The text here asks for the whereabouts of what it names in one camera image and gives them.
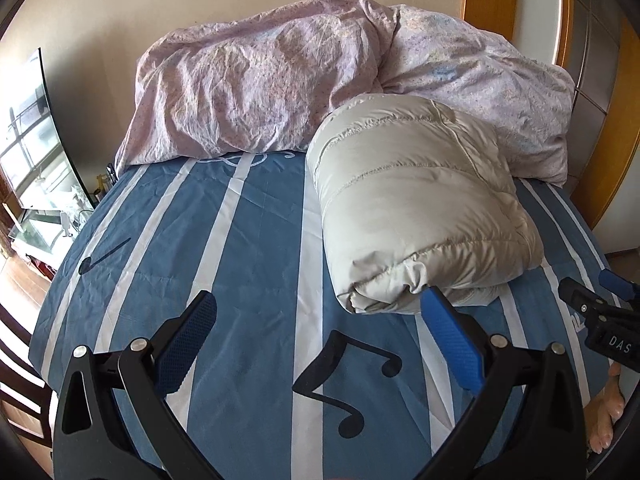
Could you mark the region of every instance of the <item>metal screw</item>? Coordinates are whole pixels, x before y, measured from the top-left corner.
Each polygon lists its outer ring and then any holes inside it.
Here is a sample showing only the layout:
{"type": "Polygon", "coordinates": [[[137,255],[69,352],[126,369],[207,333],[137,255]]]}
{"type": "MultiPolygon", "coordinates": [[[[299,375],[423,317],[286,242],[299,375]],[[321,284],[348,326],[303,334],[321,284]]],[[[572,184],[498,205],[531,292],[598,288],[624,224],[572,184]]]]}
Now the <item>metal screw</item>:
{"type": "Polygon", "coordinates": [[[564,346],[560,343],[551,343],[551,350],[554,354],[562,355],[564,354],[564,346]]]}
{"type": "Polygon", "coordinates": [[[509,344],[509,342],[507,341],[507,338],[505,338],[505,336],[503,336],[502,334],[492,335],[489,341],[491,341],[491,344],[494,345],[496,348],[504,348],[509,344]]]}
{"type": "Polygon", "coordinates": [[[134,339],[129,346],[134,352],[143,351],[146,348],[146,339],[142,339],[141,337],[138,339],[134,339]]]}
{"type": "Polygon", "coordinates": [[[74,357],[82,357],[86,354],[86,346],[80,345],[74,348],[74,357]]]}

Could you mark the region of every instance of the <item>foot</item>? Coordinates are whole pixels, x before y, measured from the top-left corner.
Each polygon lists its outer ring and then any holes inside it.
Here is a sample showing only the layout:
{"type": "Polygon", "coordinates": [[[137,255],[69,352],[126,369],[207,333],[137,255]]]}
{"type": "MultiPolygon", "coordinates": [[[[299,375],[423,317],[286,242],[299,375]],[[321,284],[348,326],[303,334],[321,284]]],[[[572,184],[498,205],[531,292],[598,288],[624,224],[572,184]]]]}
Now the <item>foot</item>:
{"type": "Polygon", "coordinates": [[[625,407],[625,399],[618,386],[619,375],[620,364],[613,363],[606,386],[584,407],[587,443],[598,454],[611,445],[613,423],[622,416],[625,407]]]}

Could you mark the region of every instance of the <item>blue gripper pad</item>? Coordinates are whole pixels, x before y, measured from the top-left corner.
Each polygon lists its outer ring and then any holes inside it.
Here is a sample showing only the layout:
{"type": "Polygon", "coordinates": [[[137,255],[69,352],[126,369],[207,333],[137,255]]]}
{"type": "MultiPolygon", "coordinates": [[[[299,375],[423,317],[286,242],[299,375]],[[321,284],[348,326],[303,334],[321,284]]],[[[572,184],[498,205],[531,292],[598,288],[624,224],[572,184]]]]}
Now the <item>blue gripper pad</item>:
{"type": "Polygon", "coordinates": [[[180,327],[156,361],[156,394],[163,398],[178,391],[205,339],[216,323],[216,298],[201,291],[178,318],[180,327]]]}
{"type": "Polygon", "coordinates": [[[609,292],[613,292],[622,301],[627,303],[640,298],[640,286],[635,283],[628,282],[624,278],[620,278],[614,272],[609,269],[602,269],[598,276],[600,285],[606,288],[609,292]]]}
{"type": "Polygon", "coordinates": [[[476,320],[457,313],[436,286],[422,293],[420,312],[458,384],[476,396],[484,385],[484,357],[477,335],[465,329],[465,318],[476,320]]]}

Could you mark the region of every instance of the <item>striped bed sheet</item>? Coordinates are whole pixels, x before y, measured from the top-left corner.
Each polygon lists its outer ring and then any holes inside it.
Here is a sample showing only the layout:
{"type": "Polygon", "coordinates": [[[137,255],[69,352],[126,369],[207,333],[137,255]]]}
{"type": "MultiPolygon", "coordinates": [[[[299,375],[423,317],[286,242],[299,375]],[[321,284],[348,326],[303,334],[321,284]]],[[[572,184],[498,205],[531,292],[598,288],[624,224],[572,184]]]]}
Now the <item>striped bed sheet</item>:
{"type": "MultiPolygon", "coordinates": [[[[559,300],[557,288],[571,276],[615,302],[597,283],[606,261],[561,189],[519,179],[516,188],[542,236],[542,266],[503,286],[489,306],[462,310],[516,346],[564,344],[586,403],[604,386],[609,364],[585,347],[584,320],[559,300]]],[[[419,316],[341,309],[305,158],[291,152],[130,168],[58,271],[30,360],[59,390],[75,346],[105,352],[149,337],[202,289],[215,295],[218,320],[166,401],[224,478],[411,479],[471,400],[419,316]],[[80,275],[89,256],[92,266],[80,275]],[[294,393],[296,378],[333,331],[349,342],[315,390],[323,402],[294,393]],[[381,368],[390,354],[401,360],[391,377],[381,368]],[[341,435],[349,413],[332,399],[362,414],[355,436],[341,435]]],[[[124,394],[116,397],[141,455],[159,465],[124,394]]],[[[521,398],[514,388],[484,460],[498,453],[521,398]]]]}

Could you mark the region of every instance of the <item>television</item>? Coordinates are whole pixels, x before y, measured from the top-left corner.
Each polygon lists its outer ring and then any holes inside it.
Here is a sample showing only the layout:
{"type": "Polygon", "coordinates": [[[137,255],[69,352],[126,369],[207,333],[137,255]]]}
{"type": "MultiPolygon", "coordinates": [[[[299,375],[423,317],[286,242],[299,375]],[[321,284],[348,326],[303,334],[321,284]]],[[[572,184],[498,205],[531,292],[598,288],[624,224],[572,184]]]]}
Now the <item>television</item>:
{"type": "Polygon", "coordinates": [[[0,133],[0,168],[20,206],[65,212],[78,226],[84,224],[93,205],[58,135],[40,49],[2,84],[6,129],[0,133]]]}

